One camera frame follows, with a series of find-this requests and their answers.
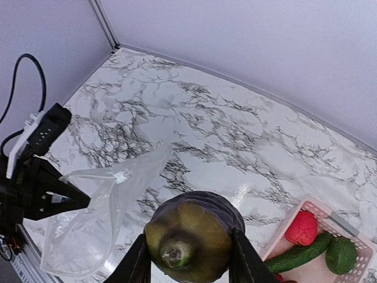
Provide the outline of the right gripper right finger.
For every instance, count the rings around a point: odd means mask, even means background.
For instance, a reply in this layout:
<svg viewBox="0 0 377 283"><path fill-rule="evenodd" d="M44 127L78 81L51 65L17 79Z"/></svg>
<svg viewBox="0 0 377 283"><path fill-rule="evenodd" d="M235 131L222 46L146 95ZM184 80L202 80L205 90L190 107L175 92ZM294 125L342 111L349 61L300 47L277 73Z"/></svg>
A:
<svg viewBox="0 0 377 283"><path fill-rule="evenodd" d="M244 232L232 230L232 255L229 264L229 282L279 283L277 277L264 265Z"/></svg>

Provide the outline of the red tomato toy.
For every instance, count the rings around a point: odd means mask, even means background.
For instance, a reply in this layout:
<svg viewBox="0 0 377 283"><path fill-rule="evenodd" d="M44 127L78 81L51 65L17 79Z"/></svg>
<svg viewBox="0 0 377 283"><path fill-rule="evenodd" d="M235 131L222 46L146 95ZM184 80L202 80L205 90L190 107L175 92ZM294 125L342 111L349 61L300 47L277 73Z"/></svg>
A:
<svg viewBox="0 0 377 283"><path fill-rule="evenodd" d="M285 232L288 242L295 245L309 246L314 243L318 234L318 222L312 212L301 210L298 212Z"/></svg>

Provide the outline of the purple eggplant toy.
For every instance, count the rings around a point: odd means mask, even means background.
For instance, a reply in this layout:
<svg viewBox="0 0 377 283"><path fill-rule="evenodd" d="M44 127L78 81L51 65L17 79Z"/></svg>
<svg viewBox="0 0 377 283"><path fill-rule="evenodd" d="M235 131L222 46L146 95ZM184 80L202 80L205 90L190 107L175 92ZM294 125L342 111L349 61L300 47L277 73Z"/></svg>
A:
<svg viewBox="0 0 377 283"><path fill-rule="evenodd" d="M161 204L144 227L154 264L177 282L214 282L228 270L232 231L245 231L240 212L208 191L177 195Z"/></svg>

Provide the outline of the left aluminium frame post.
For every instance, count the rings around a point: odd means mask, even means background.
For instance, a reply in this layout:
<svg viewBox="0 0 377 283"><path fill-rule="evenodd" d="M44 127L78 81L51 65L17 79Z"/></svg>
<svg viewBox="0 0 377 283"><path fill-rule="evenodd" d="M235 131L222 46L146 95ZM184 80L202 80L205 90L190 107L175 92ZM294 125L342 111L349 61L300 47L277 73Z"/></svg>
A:
<svg viewBox="0 0 377 283"><path fill-rule="evenodd" d="M121 46L114 29L112 28L110 21L105 13L104 7L100 0L88 1L98 19L98 22L105 34L108 43L111 46L112 53L115 53Z"/></svg>

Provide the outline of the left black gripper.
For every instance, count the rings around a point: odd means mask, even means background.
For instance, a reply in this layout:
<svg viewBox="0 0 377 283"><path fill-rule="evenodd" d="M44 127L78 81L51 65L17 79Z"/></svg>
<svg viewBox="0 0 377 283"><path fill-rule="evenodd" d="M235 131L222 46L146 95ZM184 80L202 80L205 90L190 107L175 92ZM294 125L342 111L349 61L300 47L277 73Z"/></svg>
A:
<svg viewBox="0 0 377 283"><path fill-rule="evenodd" d="M84 209L90 197L62 180L62 174L47 160L33 157L17 162L15 175L6 177L8 159L1 157L1 220L41 220L63 212Z"/></svg>

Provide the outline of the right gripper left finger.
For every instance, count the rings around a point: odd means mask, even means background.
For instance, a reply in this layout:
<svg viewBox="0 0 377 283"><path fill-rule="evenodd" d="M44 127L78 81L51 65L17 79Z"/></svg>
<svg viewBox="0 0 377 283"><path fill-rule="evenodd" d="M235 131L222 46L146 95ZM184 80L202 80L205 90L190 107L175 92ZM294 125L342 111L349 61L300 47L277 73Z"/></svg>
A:
<svg viewBox="0 0 377 283"><path fill-rule="evenodd" d="M151 259L145 234L140 234L111 274L111 282L151 282Z"/></svg>

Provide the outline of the green cucumber toy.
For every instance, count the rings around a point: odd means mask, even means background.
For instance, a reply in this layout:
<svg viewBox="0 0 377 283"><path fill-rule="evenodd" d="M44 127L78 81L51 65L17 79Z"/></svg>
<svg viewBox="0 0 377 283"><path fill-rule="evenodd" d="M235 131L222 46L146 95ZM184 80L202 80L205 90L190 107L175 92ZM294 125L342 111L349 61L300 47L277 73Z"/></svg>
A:
<svg viewBox="0 0 377 283"><path fill-rule="evenodd" d="M318 235L309 246L296 245L283 254L277 255L264 262L273 274L291 271L323 254L333 239L333 235L325 232Z"/></svg>

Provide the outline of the green pepper toy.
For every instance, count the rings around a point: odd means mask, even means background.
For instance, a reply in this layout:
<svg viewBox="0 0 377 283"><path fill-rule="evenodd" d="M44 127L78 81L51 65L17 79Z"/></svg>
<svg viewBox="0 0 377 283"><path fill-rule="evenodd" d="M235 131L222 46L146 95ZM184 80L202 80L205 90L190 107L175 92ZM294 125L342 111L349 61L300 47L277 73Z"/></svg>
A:
<svg viewBox="0 0 377 283"><path fill-rule="evenodd" d="M333 274L343 275L353 269L357 256L353 242L346 238L333 238L326 251L326 266Z"/></svg>

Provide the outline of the curved aluminium front rail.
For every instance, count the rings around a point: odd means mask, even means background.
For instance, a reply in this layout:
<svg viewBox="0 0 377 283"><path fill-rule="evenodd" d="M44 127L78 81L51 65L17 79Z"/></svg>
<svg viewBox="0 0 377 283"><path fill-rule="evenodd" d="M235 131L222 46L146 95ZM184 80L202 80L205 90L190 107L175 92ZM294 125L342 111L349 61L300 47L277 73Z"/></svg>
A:
<svg viewBox="0 0 377 283"><path fill-rule="evenodd" d="M18 226L18 230L25 239L26 244L18 255L13 255L10 262L22 282L35 283L60 283L58 277L47 274L39 266L41 263L41 252L30 237L27 230Z"/></svg>

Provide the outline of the clear zip top bag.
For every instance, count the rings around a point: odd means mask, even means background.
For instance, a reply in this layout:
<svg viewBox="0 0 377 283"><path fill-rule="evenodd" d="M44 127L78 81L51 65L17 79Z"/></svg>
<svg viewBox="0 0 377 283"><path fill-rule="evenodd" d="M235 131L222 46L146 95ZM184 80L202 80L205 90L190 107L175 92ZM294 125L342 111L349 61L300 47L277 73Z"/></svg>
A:
<svg viewBox="0 0 377 283"><path fill-rule="evenodd" d="M40 269L57 277L81 279L105 268L115 270L111 254L126 210L165 168L172 152L157 143L148 153L111 167L76 170L61 179L91 199L84 209L48 219Z"/></svg>

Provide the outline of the pink plastic basket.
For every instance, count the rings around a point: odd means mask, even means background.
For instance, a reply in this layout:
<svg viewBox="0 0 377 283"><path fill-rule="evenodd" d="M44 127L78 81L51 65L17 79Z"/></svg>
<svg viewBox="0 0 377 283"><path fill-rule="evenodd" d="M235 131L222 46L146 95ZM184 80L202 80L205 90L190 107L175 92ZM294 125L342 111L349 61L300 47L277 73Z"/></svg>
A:
<svg viewBox="0 0 377 283"><path fill-rule="evenodd" d="M261 252L262 260L278 256L294 246L286 240L285 232L301 210L312 212L316 216L319 234L327 232L334 238L348 238L355 244L356 263L348 273L334 274L327 268L326 254L322 253L302 266L282 272L283 279L296 282L362 282L373 260L376 246L334 210L311 196L303 198L298 207L282 222Z"/></svg>

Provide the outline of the red cherry bunch toy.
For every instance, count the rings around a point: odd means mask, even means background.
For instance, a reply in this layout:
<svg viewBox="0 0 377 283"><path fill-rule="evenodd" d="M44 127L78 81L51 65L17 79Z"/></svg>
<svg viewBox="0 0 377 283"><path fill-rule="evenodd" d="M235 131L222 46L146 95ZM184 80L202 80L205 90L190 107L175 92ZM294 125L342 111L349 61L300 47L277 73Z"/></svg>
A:
<svg viewBox="0 0 377 283"><path fill-rule="evenodd" d="M297 283L294 280L285 280L280 274L275 274L275 277L279 280L280 283Z"/></svg>

